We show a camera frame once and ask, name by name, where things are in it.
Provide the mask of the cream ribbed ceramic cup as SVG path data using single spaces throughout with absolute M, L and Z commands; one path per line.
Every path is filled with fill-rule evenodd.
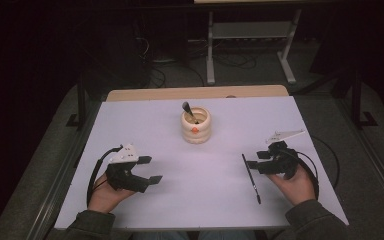
M 182 136 L 188 143 L 202 144 L 211 137 L 212 117 L 203 107 L 192 107 L 191 110 L 198 123 L 195 123 L 187 112 L 183 112 L 181 114 Z

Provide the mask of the black metal stand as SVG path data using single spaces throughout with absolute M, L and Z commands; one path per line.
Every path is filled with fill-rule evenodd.
M 77 112 L 71 114 L 66 126 L 67 127 L 76 127 L 81 129 L 86 121 L 86 91 L 84 87 L 83 76 L 78 78 L 77 82 Z
M 351 119 L 359 129 L 367 126 L 377 126 L 377 122 L 370 112 L 361 111 L 362 80 L 358 71 L 355 71 L 351 89 Z

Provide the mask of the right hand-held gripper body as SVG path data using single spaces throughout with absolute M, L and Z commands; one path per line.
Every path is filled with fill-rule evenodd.
M 286 140 L 304 133 L 304 130 L 276 131 L 266 139 L 268 145 L 265 151 L 271 155 L 270 159 L 261 159 L 258 162 L 260 174 L 283 174 L 287 179 L 291 179 L 296 171 L 301 159 L 298 153 L 288 147 Z

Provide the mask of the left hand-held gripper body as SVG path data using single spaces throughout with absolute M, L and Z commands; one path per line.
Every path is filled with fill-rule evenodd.
M 146 191 L 150 185 L 149 180 L 132 173 L 132 169 L 140 165 L 137 164 L 139 157 L 135 146 L 128 144 L 110 158 L 105 173 L 108 184 L 113 189 L 126 189 L 140 193 Z

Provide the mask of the person's left hand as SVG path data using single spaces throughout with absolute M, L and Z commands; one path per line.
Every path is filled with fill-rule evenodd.
M 114 190 L 107 181 L 105 174 L 101 175 L 92 188 L 92 195 L 87 209 L 100 213 L 110 213 L 123 200 L 134 195 L 135 192 L 126 189 Z

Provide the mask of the grey metal stand frame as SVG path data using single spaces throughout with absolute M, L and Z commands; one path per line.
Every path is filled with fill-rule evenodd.
M 206 74 L 207 83 L 215 84 L 214 69 L 214 40 L 227 39 L 269 39 L 285 38 L 286 42 L 281 51 L 277 52 L 279 63 L 289 84 L 295 84 L 296 78 L 288 62 L 288 55 L 292 46 L 294 36 L 298 27 L 302 10 L 297 9 L 290 21 L 269 21 L 269 22 L 215 22 L 214 13 L 208 14 L 208 37 Z

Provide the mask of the light wooden table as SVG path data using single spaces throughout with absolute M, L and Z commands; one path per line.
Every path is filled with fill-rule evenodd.
M 173 99 L 208 99 L 242 97 L 284 97 L 289 93 L 283 85 L 251 85 L 221 87 L 187 87 L 161 89 L 113 90 L 107 102 Z

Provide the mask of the person's right hand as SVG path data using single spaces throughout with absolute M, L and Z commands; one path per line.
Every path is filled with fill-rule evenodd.
M 268 178 L 278 187 L 293 206 L 316 199 L 313 183 L 302 166 L 297 167 L 295 175 L 289 180 L 278 175 L 268 175 Z

